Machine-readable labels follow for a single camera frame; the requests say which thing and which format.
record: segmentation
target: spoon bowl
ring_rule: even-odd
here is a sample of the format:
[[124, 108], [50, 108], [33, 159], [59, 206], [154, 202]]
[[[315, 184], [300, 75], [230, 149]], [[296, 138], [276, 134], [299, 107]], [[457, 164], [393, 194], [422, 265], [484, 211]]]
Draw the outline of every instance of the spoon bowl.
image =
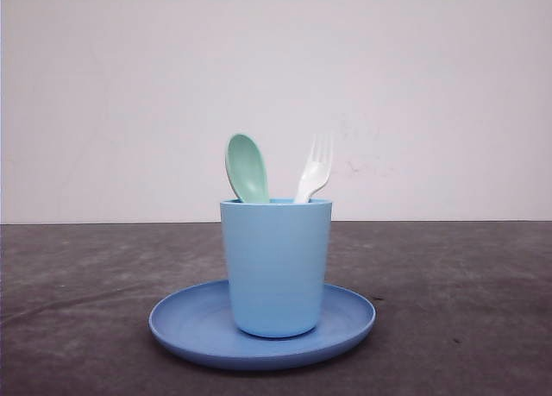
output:
[[226, 149], [226, 174], [235, 195], [246, 204], [267, 204], [267, 170], [255, 142], [247, 135], [230, 138]]

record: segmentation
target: blue plate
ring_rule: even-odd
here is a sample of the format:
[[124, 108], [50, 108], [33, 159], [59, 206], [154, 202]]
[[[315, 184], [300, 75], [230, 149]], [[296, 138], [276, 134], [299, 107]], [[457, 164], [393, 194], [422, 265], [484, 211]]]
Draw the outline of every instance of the blue plate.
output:
[[166, 349], [188, 361], [231, 370], [296, 368], [339, 355], [372, 329], [376, 311], [361, 295], [324, 285], [318, 325], [301, 336], [262, 338], [239, 330], [227, 280], [191, 286], [162, 299], [149, 328]]

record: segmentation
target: fork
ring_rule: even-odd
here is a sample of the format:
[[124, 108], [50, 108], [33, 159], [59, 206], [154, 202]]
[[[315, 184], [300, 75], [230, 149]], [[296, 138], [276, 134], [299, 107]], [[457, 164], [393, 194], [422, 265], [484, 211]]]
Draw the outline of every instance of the fork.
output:
[[328, 183], [333, 157], [333, 139], [331, 135], [315, 135], [310, 147], [309, 157], [304, 165], [294, 204], [307, 204], [311, 196]]

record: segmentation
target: dark gray table surface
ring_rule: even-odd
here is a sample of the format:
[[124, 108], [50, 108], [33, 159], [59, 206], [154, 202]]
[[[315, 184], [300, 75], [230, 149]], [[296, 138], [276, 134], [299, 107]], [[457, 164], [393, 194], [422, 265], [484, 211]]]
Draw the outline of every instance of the dark gray table surface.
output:
[[278, 372], [202, 368], [147, 317], [225, 277], [219, 223], [2, 227], [2, 395], [552, 394], [552, 223], [333, 222], [326, 280], [368, 338]]

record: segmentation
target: plastic cup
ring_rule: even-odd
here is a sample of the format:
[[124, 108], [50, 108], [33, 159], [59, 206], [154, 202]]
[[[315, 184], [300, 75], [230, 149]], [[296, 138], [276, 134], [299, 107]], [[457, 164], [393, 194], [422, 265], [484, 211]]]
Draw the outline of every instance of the plastic cup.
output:
[[241, 330], [263, 337], [313, 329], [322, 308], [329, 200], [221, 202], [230, 303]]

